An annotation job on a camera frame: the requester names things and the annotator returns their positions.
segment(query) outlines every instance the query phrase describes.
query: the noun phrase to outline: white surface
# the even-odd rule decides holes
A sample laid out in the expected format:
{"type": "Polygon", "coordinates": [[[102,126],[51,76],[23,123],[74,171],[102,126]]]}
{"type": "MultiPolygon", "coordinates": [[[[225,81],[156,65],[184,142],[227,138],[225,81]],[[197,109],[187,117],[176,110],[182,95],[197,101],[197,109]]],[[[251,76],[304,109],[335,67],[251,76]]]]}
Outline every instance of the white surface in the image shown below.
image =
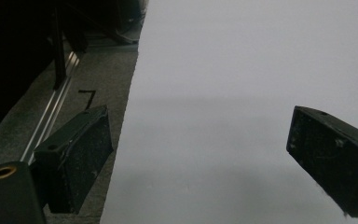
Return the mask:
{"type": "Polygon", "coordinates": [[[150,0],[101,223],[358,223],[288,155],[358,128],[358,1],[150,0]]]}

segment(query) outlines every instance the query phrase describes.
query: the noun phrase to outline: gray floor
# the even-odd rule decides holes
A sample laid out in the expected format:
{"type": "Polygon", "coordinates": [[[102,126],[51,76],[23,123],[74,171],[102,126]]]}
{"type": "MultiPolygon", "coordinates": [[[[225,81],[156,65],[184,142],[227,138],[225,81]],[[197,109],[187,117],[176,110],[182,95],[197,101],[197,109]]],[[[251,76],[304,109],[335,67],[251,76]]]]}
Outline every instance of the gray floor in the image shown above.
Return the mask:
{"type": "MultiPolygon", "coordinates": [[[[145,8],[147,1],[141,1],[145,8]]],[[[142,24],[135,25],[126,36],[139,38],[142,24]]],[[[90,38],[88,52],[79,55],[80,62],[72,74],[72,83],[52,132],[83,111],[95,91],[91,107],[107,105],[114,153],[99,174],[78,215],[51,214],[45,207],[47,221],[53,223],[99,223],[105,195],[115,162],[118,138],[127,105],[131,79],[138,57],[137,46],[118,47],[106,38],[90,38]]],[[[53,93],[54,66],[49,66],[0,124],[0,163],[18,161],[53,93]]]]}

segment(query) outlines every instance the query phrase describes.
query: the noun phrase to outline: brass ring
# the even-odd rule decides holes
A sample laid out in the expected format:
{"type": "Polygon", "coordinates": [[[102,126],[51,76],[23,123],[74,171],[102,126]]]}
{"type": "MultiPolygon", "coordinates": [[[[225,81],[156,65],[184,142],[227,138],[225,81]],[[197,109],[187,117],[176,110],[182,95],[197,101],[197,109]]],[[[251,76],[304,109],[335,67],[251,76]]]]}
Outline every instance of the brass ring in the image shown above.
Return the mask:
{"type": "Polygon", "coordinates": [[[17,167],[13,165],[4,166],[0,168],[0,179],[6,178],[16,173],[17,167]]]}

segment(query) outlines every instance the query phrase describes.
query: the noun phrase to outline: screw hole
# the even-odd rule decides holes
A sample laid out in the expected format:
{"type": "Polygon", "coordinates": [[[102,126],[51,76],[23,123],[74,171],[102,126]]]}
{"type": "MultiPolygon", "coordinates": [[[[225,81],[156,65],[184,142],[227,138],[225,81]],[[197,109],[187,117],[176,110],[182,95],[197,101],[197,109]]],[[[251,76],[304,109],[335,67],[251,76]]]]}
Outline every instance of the screw hole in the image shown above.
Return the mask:
{"type": "Polygon", "coordinates": [[[16,166],[5,166],[0,168],[0,179],[13,175],[17,171],[16,166]]]}
{"type": "Polygon", "coordinates": [[[54,150],[57,148],[57,145],[50,145],[48,146],[48,150],[54,150]]]}

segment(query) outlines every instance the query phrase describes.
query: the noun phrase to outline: white table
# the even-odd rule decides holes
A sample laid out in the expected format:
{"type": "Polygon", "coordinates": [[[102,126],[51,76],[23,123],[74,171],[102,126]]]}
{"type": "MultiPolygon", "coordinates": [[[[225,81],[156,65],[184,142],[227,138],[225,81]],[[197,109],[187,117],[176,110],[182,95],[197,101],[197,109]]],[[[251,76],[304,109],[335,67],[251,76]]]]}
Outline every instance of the white table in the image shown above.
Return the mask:
{"type": "Polygon", "coordinates": [[[150,0],[101,223],[358,223],[286,152],[358,128],[358,1],[150,0]]]}

